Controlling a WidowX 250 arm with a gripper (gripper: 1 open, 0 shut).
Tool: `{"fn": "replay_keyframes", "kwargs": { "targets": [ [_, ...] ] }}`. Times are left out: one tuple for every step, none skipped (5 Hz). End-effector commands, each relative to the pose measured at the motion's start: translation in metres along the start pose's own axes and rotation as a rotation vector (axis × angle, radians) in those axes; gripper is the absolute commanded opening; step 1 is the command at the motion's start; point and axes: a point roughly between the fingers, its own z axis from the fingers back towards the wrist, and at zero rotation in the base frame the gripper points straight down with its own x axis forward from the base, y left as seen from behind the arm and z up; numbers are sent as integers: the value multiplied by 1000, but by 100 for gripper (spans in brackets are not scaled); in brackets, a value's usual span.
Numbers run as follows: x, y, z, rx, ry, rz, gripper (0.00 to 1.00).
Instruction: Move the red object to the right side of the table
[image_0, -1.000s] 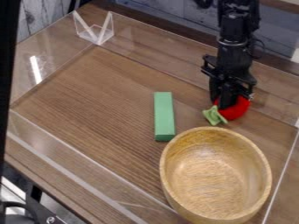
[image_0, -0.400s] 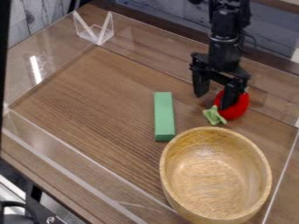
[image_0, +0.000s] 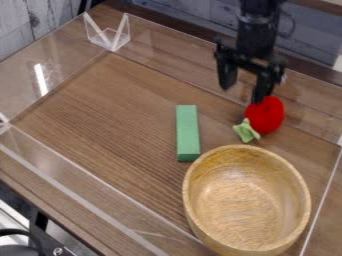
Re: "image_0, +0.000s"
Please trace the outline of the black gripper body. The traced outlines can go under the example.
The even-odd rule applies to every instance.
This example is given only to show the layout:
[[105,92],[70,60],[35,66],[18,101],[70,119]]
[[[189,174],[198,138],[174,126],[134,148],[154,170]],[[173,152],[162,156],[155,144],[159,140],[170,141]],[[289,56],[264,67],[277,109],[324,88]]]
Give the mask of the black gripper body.
[[216,53],[226,53],[236,61],[238,69],[244,68],[257,75],[269,71],[274,83],[282,82],[288,65],[288,61],[274,54],[278,25],[278,14],[266,17],[240,15],[236,47],[230,47],[222,37],[216,38]]

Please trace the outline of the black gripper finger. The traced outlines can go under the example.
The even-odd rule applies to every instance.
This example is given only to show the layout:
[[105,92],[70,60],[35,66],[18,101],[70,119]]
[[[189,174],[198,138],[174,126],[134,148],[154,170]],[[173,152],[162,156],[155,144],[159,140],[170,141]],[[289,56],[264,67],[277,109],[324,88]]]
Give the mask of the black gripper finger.
[[252,102],[260,104],[265,97],[272,95],[273,89],[273,75],[269,71],[264,71],[257,76],[257,85],[253,90]]
[[216,53],[218,80],[224,90],[229,90],[237,83],[238,66],[234,60],[224,52]]

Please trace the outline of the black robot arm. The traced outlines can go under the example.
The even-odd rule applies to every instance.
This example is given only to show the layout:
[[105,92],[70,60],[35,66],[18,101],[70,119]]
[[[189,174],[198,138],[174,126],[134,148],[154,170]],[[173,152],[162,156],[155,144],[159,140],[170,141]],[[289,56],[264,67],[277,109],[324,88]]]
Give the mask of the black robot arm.
[[260,104],[284,80],[288,60],[274,53],[282,4],[286,0],[240,0],[236,46],[216,38],[220,86],[229,90],[238,80],[238,70],[257,75],[252,102]]

